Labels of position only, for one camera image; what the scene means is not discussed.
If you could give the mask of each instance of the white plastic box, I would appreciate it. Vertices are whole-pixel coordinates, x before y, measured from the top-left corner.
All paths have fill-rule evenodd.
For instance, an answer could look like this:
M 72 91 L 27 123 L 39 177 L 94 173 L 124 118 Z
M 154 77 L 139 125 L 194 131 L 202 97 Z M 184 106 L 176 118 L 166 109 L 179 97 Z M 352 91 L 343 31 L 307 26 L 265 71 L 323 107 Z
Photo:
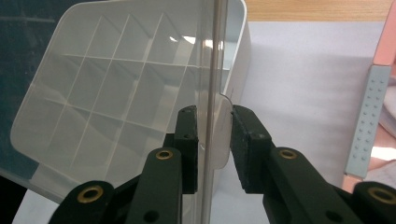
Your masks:
M 59 202 L 83 182 L 117 187 L 141 173 L 199 90 L 199 10 L 165 2 L 79 4 L 64 14 L 13 123 L 12 145 L 39 162 L 17 182 Z M 221 89 L 237 103 L 250 40 L 245 4 L 231 0 L 228 10 Z

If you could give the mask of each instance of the clear plastic container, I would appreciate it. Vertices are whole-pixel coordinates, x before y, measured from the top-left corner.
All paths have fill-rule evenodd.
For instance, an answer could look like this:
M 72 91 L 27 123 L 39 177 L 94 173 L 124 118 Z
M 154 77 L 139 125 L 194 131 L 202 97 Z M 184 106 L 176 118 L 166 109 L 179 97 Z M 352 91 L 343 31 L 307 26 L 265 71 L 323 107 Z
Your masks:
M 234 16 L 229 15 L 227 27 L 233 28 L 226 37 L 225 10 L 225 1 L 193 0 L 71 7 L 11 130 L 12 146 L 38 167 L 30 178 L 2 174 L 55 202 L 93 179 L 117 187 L 141 173 L 150 151 L 174 131 L 178 110 L 198 105 L 199 192 L 184 196 L 183 218 L 199 223 L 202 204 L 212 194 L 204 190 L 212 188 L 213 176 L 205 180 L 206 170 L 223 166 L 229 153 L 231 103 L 219 88 L 237 101 L 245 80 L 245 74 L 233 79 L 231 72 L 241 39 L 249 46 L 246 8 L 231 1 Z M 219 36 L 212 39 L 214 21 L 219 21 Z M 248 57 L 239 64 L 235 70 L 247 69 Z M 224 141 L 212 144 L 214 133 Z

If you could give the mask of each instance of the pink object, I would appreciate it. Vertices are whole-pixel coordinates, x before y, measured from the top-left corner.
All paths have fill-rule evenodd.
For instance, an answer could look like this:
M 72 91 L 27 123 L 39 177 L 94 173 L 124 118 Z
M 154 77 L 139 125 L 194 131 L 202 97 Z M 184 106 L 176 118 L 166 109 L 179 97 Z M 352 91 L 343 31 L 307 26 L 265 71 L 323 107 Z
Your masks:
M 379 39 L 373 64 L 392 66 L 392 74 L 396 76 L 396 1 L 390 7 L 384 30 Z

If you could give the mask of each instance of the compartment divider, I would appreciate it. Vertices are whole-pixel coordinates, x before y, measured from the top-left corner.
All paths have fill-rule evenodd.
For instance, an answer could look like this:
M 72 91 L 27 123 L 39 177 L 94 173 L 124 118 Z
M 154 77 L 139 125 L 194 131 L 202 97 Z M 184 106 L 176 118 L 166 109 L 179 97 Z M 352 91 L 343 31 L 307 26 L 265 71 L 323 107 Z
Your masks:
M 101 20 L 101 19 L 102 19 L 102 17 L 101 17 L 101 18 L 99 19 L 99 21 L 96 23 L 95 31 L 93 32 L 93 35 L 92 35 L 92 37 L 91 37 L 90 44 L 88 45 L 87 49 L 85 50 L 85 55 L 87 54 L 88 49 L 90 48 L 91 42 L 92 42 L 93 37 L 95 36 L 95 33 L 96 33 L 96 31 L 97 31 L 97 29 L 98 29 L 98 27 L 99 27 L 99 23 L 100 23 L 100 20 Z M 84 55 L 84 58 L 82 59 L 81 66 L 84 64 L 85 55 Z M 77 71 L 77 75 L 76 75 L 76 77 L 75 77 L 75 79 L 74 79 L 74 81 L 73 81 L 73 84 L 72 84 L 71 88 L 70 88 L 69 94 L 67 95 L 67 97 L 65 97 L 65 98 L 66 98 L 66 102 L 67 102 L 67 100 L 69 99 L 70 94 L 72 93 L 72 90 L 73 90 L 74 84 L 76 83 L 76 80 L 77 80 L 77 78 L 78 78 L 78 74 L 79 74 L 79 71 L 80 71 L 80 69 L 81 69 L 81 66 L 79 67 L 79 69 L 78 69 L 78 71 Z M 61 111 L 61 114 L 59 115 L 59 118 L 58 118 L 58 120 L 56 121 L 56 125 L 55 125 L 55 128 L 54 128 L 54 132 L 52 133 L 52 135 L 51 135 L 51 137 L 50 137 L 50 141 L 52 141 L 53 135 L 55 135 L 55 132 L 56 132 L 56 130 L 58 129 L 59 121 L 61 120 L 61 117 L 62 117 L 62 115 L 64 114 L 64 109 L 65 109 L 65 108 L 66 108 L 66 104 L 64 104 L 64 107 L 63 107 L 63 109 L 62 109 L 62 111 Z
M 125 23 L 123 24 L 123 30 L 121 31 L 121 34 L 120 34 L 120 36 L 119 36 L 119 40 L 118 40 L 117 45 L 120 43 L 120 40 L 121 40 L 121 38 L 122 38 L 122 33 L 123 33 L 123 31 L 125 30 L 125 26 L 126 26 L 126 23 L 127 23 L 127 21 L 128 21 L 128 18 L 129 18 L 129 16 L 127 17 Z M 116 49 L 117 49 L 117 48 L 114 49 L 113 55 L 112 55 L 111 59 L 114 58 L 114 55 L 115 55 L 115 53 L 116 53 Z M 101 86 L 100 86 L 98 92 L 100 92 L 101 89 L 102 89 L 102 87 L 103 87 L 103 84 L 104 84 L 104 82 L 105 82 L 106 76 L 107 76 L 107 74 L 108 74 L 108 68 L 110 67 L 111 63 L 112 63 L 112 60 L 110 61 L 110 63 L 109 63 L 108 66 L 107 66 L 105 77 L 104 77 L 103 80 L 102 80 L 102 84 L 101 84 Z M 96 99 L 95 99 L 95 101 L 94 101 L 94 103 L 93 103 L 93 106 L 92 106 L 92 110 L 95 108 L 96 102 L 97 102 L 97 100 L 98 100 L 98 96 L 99 96 L 99 94 L 96 96 Z M 77 147 L 76 153 L 75 153 L 75 155 L 74 155 L 74 157 L 73 157 L 73 160 L 72 160 L 72 162 L 71 162 L 70 168 L 72 168 L 72 166 L 73 166 L 73 164 L 74 164 L 74 162 L 75 162 L 75 160 L 76 160 L 76 156 L 77 156 L 77 154 L 78 154 L 78 151 L 79 151 L 79 148 L 80 148 L 80 146 L 81 146 L 82 140 L 84 139 L 84 136 L 85 136 L 85 134 L 86 134 L 86 132 L 87 132 L 87 129 L 88 129 L 88 126 L 89 126 L 91 117 L 92 117 L 92 111 L 91 111 L 91 113 L 90 113 L 90 115 L 89 115 L 89 117 L 88 117 L 87 123 L 86 123 L 86 125 L 85 125 L 84 132 L 83 132 L 83 134 L 82 134 L 82 136 L 81 136 L 81 139 L 80 139 L 80 141 L 79 141 L 79 143 L 78 143 L 78 147 Z M 111 152 L 110 152 L 110 153 L 114 153 L 114 150 L 115 150 L 115 148 L 116 148 L 116 146 L 117 146 L 117 143 L 118 143 L 118 139 L 120 138 L 120 133 L 121 133 L 121 130 L 122 130 L 122 126 L 121 126 L 120 129 L 118 130 L 118 133 L 116 133 L 115 141 L 114 141 L 114 144 L 113 144 L 113 148 L 111 149 Z

